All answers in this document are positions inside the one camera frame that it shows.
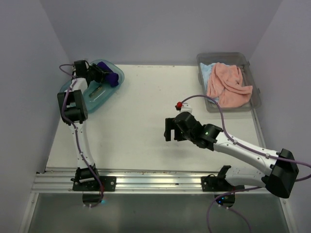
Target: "purple cloth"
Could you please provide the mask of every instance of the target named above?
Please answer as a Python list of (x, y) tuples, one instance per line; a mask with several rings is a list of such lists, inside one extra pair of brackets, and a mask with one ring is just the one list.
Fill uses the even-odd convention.
[(104, 71), (110, 72), (110, 74), (106, 75), (105, 80), (111, 87), (119, 85), (119, 75), (117, 73), (114, 73), (104, 62), (99, 62), (97, 65)]

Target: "orange cloth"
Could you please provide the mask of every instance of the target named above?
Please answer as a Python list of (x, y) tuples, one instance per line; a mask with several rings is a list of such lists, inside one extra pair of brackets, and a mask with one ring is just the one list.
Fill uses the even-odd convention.
[(207, 82), (207, 96), (219, 97), (223, 108), (236, 108), (249, 102), (253, 86), (242, 86), (243, 76), (237, 66), (216, 63)]

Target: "gray plastic container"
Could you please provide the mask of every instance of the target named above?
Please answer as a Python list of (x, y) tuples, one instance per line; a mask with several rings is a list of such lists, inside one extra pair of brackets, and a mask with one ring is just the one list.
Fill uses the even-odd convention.
[[(243, 54), (239, 52), (211, 52), (211, 53), (200, 53), (197, 55), (197, 61), (199, 66), (199, 82), (203, 89), (203, 94), (206, 95), (207, 90), (205, 90), (205, 86), (203, 84), (203, 75), (201, 71), (200, 63), (205, 65), (210, 65), (212, 63), (225, 63), (227, 65), (236, 65), (238, 66), (243, 75), (243, 86), (253, 86), (253, 93), (251, 99), (248, 103), (244, 104), (238, 108), (222, 108), (223, 111), (227, 112), (244, 112), (250, 111), (253, 108), (258, 108), (261, 105), (259, 91), (256, 88), (252, 73), (249, 69), (249, 62), (246, 60)], [(205, 98), (206, 109), (211, 112), (218, 112), (218, 108), (216, 104), (208, 101)]]

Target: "gray wall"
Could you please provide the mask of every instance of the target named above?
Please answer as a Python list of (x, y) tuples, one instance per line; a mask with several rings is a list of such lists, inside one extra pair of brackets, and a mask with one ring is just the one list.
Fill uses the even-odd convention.
[(38, 0), (0, 2), (0, 232), (18, 231), (59, 119), (68, 62)]
[(195, 64), (206, 51), (255, 50), (281, 0), (41, 0), (70, 59)]
[[(311, 163), (311, 1), (284, 0), (250, 63), (261, 90), (259, 119), (266, 144), (287, 148)], [(300, 176), (310, 169), (300, 167)], [(300, 232), (310, 232), (310, 181), (296, 183), (290, 198)]]

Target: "light blue cloth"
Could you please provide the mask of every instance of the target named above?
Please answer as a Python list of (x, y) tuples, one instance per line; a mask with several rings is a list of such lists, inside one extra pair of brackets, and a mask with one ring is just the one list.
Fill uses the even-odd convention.
[(205, 65), (203, 63), (200, 63), (200, 67), (201, 67), (201, 72), (202, 72), (202, 76), (203, 76), (203, 83), (204, 83), (204, 88), (205, 88), (205, 94), (207, 93), (207, 82), (210, 78), (210, 74), (212, 73), (212, 69), (213, 69), (213, 66), (215, 65), (216, 63), (212, 63), (210, 65)]

